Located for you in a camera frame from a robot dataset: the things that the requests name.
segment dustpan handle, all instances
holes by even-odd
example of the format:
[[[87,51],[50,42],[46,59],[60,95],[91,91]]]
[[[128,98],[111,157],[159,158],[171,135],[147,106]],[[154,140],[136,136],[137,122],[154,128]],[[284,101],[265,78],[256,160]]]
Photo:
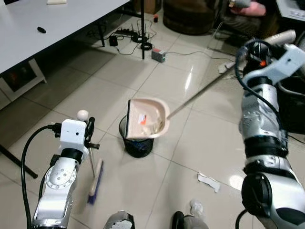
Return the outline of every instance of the dustpan handle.
[[[201,96],[204,92],[209,90],[213,85],[218,83],[218,81],[222,80],[224,77],[226,77],[233,69],[234,65],[232,65],[230,68],[227,69],[224,73],[220,74],[217,78],[215,78],[213,81],[211,81],[208,85],[206,85],[203,89],[201,89],[199,92],[194,94],[190,99],[188,99],[186,102],[184,102],[181,106],[179,106],[176,110],[171,112],[168,116],[167,119],[172,118],[174,115],[176,115],[179,111],[181,111],[183,108],[185,108],[189,103],[193,102],[196,100],[199,96]]]

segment small box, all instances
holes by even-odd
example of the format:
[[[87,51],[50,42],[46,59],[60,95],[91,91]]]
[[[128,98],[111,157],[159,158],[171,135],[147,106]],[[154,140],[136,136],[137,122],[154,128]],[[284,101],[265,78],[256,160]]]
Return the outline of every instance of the small box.
[[[165,61],[166,52],[160,49],[152,49],[152,59],[160,63]]]

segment paper scrap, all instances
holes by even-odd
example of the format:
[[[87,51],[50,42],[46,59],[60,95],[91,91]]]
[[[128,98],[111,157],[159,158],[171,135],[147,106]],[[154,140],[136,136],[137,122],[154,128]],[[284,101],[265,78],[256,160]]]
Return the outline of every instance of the paper scrap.
[[[200,172],[198,172],[198,180],[214,188],[215,193],[217,193],[220,189],[220,183],[218,181],[214,180],[211,177],[207,177]]]

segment dustpan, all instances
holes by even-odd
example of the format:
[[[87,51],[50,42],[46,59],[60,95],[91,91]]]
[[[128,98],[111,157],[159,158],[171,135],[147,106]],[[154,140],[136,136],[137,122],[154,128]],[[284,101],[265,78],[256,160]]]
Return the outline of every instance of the dustpan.
[[[169,128],[168,105],[157,98],[139,98],[128,101],[126,139],[157,138]]]

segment black mesh trash can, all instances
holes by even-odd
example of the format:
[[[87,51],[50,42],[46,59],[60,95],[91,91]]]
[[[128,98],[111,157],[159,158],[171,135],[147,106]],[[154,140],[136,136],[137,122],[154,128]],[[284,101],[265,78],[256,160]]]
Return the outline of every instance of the black mesh trash can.
[[[125,128],[126,128],[126,116],[120,121],[119,131],[123,138],[125,149],[129,155],[135,158],[141,158],[149,155],[153,149],[153,138],[147,139],[126,139],[125,138]]]

